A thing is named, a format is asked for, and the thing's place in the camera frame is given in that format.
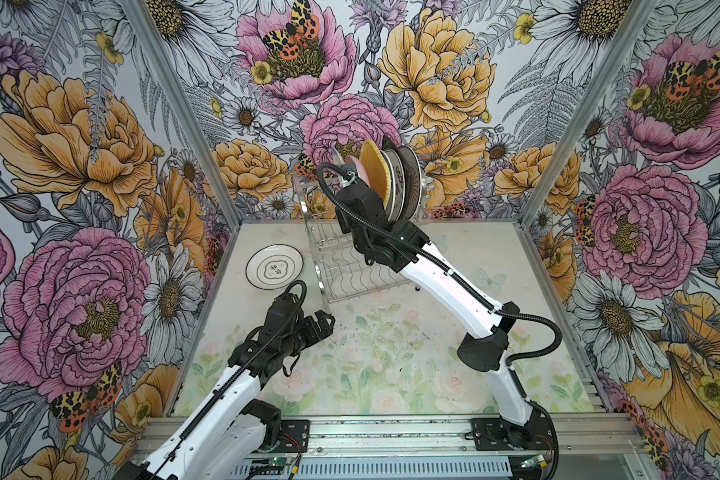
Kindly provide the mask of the pink plastic plate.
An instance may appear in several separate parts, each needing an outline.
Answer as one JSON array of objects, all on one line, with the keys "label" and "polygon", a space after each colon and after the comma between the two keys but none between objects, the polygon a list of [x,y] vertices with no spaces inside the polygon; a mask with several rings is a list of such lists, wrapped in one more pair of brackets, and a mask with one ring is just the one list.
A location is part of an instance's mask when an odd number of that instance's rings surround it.
[{"label": "pink plastic plate", "polygon": [[355,177],[364,182],[367,186],[370,185],[370,179],[364,165],[355,156],[347,156],[344,163],[345,170],[351,172]]}]

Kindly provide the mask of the yellow woven-pattern tray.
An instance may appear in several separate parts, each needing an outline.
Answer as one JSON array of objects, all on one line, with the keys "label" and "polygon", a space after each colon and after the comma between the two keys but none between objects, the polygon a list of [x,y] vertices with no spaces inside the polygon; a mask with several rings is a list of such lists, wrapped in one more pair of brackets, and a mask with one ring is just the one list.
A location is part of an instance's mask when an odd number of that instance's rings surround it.
[{"label": "yellow woven-pattern tray", "polygon": [[385,207],[388,195],[389,168],[382,151],[373,140],[366,140],[361,146],[358,159],[368,173],[370,188],[381,197]]}]

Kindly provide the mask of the white plate orange sunburst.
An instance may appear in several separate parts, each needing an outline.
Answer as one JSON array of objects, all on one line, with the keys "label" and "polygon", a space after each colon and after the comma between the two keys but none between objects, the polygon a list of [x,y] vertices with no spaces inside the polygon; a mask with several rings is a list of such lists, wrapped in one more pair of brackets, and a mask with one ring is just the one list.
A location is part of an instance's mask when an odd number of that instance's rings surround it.
[{"label": "white plate orange sunburst", "polygon": [[410,201],[409,206],[407,208],[407,219],[408,220],[414,220],[417,216],[417,212],[421,205],[421,200],[423,196],[423,186],[422,186],[422,170],[421,166],[419,164],[418,157],[416,155],[416,152],[410,147],[405,146],[405,151],[409,154],[410,160],[409,160],[409,166],[411,167],[411,180],[409,182],[410,186]]}]

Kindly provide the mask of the white plate black clover outline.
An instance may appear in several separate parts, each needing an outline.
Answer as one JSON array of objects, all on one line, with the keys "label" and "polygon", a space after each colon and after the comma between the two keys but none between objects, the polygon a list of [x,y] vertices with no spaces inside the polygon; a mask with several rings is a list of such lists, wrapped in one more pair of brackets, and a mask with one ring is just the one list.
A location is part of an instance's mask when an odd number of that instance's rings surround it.
[{"label": "white plate black clover outline", "polygon": [[296,280],[303,266],[303,256],[295,247],[274,244],[251,256],[245,267],[245,276],[255,288],[277,290]]}]

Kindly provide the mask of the black square floral plate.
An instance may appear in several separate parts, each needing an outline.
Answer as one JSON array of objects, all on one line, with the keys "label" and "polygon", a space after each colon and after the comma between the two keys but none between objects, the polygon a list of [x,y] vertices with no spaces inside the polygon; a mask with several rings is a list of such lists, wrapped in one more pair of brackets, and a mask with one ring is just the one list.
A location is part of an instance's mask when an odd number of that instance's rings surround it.
[{"label": "black square floral plate", "polygon": [[392,149],[396,150],[401,158],[403,168],[404,168],[405,178],[406,178],[406,180],[405,180],[405,193],[406,193],[405,206],[404,206],[402,218],[400,220],[408,220],[406,213],[407,213],[407,208],[409,206],[409,201],[410,201],[409,182],[411,180],[411,173],[412,173],[411,167],[409,166],[410,157],[409,157],[409,154],[405,151],[404,146],[398,146],[395,144],[395,142],[391,138],[384,137],[382,140],[382,151],[387,150],[388,152],[390,152]]}]

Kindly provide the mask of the white plate green red rim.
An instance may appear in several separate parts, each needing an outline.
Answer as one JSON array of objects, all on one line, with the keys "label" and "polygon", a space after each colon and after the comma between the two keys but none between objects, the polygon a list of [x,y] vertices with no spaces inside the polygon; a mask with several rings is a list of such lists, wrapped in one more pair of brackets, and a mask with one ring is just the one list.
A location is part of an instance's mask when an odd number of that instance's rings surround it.
[{"label": "white plate green red rim", "polygon": [[387,162],[389,168],[389,182],[388,182],[388,195],[385,200],[385,211],[390,222],[393,222],[399,217],[398,200],[399,194],[397,191],[398,179],[397,169],[394,162],[394,156],[387,150],[383,150],[382,154]]}]

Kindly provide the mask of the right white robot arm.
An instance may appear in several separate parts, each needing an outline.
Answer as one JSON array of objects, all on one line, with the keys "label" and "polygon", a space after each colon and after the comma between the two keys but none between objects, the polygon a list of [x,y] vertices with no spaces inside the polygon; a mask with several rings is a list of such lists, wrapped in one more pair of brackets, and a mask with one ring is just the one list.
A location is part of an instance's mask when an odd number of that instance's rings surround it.
[{"label": "right white robot arm", "polygon": [[[513,449],[527,449],[539,435],[551,432],[551,419],[527,395],[514,363],[554,352],[562,343],[559,326],[544,317],[524,314],[512,302],[501,303],[462,275],[416,224],[391,221],[382,199],[361,180],[344,181],[339,190],[321,187],[335,205],[341,230],[367,264],[382,265],[428,292],[466,330],[458,359],[487,375],[498,406],[498,421],[487,437]],[[515,323],[526,321],[550,329],[552,340],[542,349],[510,354],[509,336]]]}]

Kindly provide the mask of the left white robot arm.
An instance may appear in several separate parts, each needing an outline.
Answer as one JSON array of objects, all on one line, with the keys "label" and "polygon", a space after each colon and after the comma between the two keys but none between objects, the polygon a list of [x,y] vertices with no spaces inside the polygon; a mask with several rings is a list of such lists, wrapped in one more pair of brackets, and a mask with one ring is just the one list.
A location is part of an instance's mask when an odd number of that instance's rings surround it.
[{"label": "left white robot arm", "polygon": [[281,410],[258,398],[268,381],[329,338],[335,318],[306,315],[302,296],[278,295],[264,324],[234,350],[211,392],[181,427],[140,464],[125,463],[116,479],[224,479],[250,454],[272,450],[281,437]]}]

